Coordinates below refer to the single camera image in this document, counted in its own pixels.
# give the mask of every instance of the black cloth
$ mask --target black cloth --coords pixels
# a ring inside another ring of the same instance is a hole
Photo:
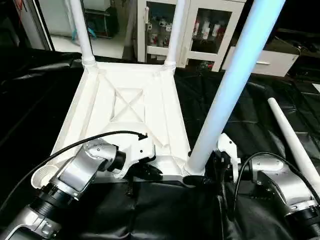
[[[83,73],[81,55],[2,49],[0,68],[0,203],[19,179],[46,158],[57,139]],[[104,58],[107,62],[117,60]],[[186,132],[193,147],[223,73],[177,69],[175,83]],[[320,163],[320,94],[310,83],[252,75],[224,132],[240,157],[259,151],[286,155],[290,150],[261,92],[268,86],[313,162]],[[186,188],[175,182],[96,184],[66,219],[61,239],[294,239],[265,190],[241,183],[235,222],[212,187]],[[228,183],[227,198],[232,200]],[[36,190],[30,179],[18,188],[0,216],[5,228]]]

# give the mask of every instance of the bottle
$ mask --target bottle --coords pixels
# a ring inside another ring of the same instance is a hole
[[[217,38],[218,39],[223,39],[225,32],[226,32],[226,23],[225,21],[221,20],[219,21],[220,27],[217,33]]]
[[[154,20],[152,20],[152,22],[148,24],[148,32],[149,32],[149,45],[150,46],[157,46],[159,27],[158,27],[158,24]]]
[[[171,30],[172,30],[172,23],[169,23],[165,26],[165,35],[163,40],[163,45],[166,48],[169,46]]]
[[[216,37],[218,36],[218,31],[220,29],[221,25],[220,24],[215,24],[214,27],[213,27],[213,30],[212,30],[212,37],[213,37],[213,40],[216,39]]]
[[[164,18],[160,19],[158,23],[158,28],[159,28],[158,46],[162,48],[165,46],[166,25],[167,25],[166,20]]]
[[[203,40],[207,40],[208,36],[209,36],[209,32],[210,32],[210,21],[208,17],[205,17],[203,19],[203,25],[202,25],[202,29],[201,29],[201,33],[202,33],[202,39]]]
[[[198,18],[196,18],[195,23],[194,23],[194,28],[193,28],[193,36],[194,37],[196,37],[198,35],[199,25],[200,25],[200,20]]]

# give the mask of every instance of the white floor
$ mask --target white floor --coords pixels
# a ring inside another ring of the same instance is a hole
[[[71,37],[51,35],[54,49],[58,52],[76,52],[81,53],[79,42],[72,41]],[[90,38],[93,54],[96,56],[122,59],[125,35],[117,34],[114,38]]]

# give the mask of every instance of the black cable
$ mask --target black cable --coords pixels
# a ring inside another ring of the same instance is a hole
[[[223,168],[223,169],[221,170],[221,173],[220,173],[222,199],[223,199],[223,203],[224,203],[224,207],[225,207],[225,209],[226,209],[226,212],[228,212],[228,202],[227,202],[227,195],[226,195],[225,176],[226,176],[226,169]]]
[[[142,133],[136,132],[136,131],[126,131],[126,130],[120,130],[120,131],[110,131],[110,132],[105,132],[105,133],[101,133],[95,136],[91,136],[88,138],[85,138],[83,140],[77,141],[69,146],[66,146],[64,148],[62,148],[61,150],[55,152],[54,154],[52,154],[51,156],[49,156],[47,159],[45,159],[44,161],[40,162],[37,166],[35,166],[33,169],[31,169],[26,175],[23,176],[23,178],[15,185],[15,187],[11,190],[11,192],[9,193],[9,195],[6,197],[6,199],[4,200],[4,202],[2,203],[1,207],[0,207],[0,213],[4,210],[4,208],[6,207],[6,205],[8,204],[8,201],[10,200],[11,196],[14,194],[14,192],[16,191],[16,189],[20,186],[20,184],[23,183],[24,180],[26,180],[26,178],[32,174],[35,170],[37,170],[38,168],[40,168],[42,165],[46,164],[47,162],[49,162],[50,160],[56,158],[57,156],[59,156],[60,154],[80,145],[80,144],[84,144],[86,142],[89,142],[91,140],[94,139],[98,139],[98,138],[102,138],[102,137],[106,137],[106,136],[110,136],[110,135],[116,135],[116,134],[132,134],[132,135],[137,135],[139,137],[139,139],[143,139],[146,137],[146,135],[143,135]]]
[[[245,167],[249,164],[249,162],[257,156],[261,156],[261,155],[270,155],[273,156],[279,160],[281,160],[283,163],[287,164],[289,166],[289,168],[291,169],[291,171],[296,174],[298,177],[301,178],[301,180],[304,182],[304,184],[308,187],[308,189],[310,190],[310,192],[312,193],[314,199],[317,201],[318,204],[320,204],[320,197],[317,194],[316,190],[312,187],[312,185],[310,184],[310,182],[307,180],[307,178],[290,162],[288,162],[286,159],[284,159],[283,157],[274,154],[272,152],[268,152],[268,151],[261,151],[261,152],[257,152],[252,154],[251,156],[249,156],[244,163],[241,166],[240,172],[239,172],[239,176],[238,179],[236,181],[236,185],[235,185],[235,190],[234,190],[234,195],[233,195],[233,206],[232,206],[232,217],[235,217],[235,213],[236,213],[236,203],[237,203],[237,196],[238,196],[238,191],[239,191],[239,186],[240,186],[240,181],[241,181],[241,177],[242,174],[245,170]]]

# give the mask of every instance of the drawer handle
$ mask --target drawer handle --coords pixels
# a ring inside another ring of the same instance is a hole
[[[257,61],[256,64],[260,64],[260,65],[270,65],[270,62],[266,62],[266,61]]]

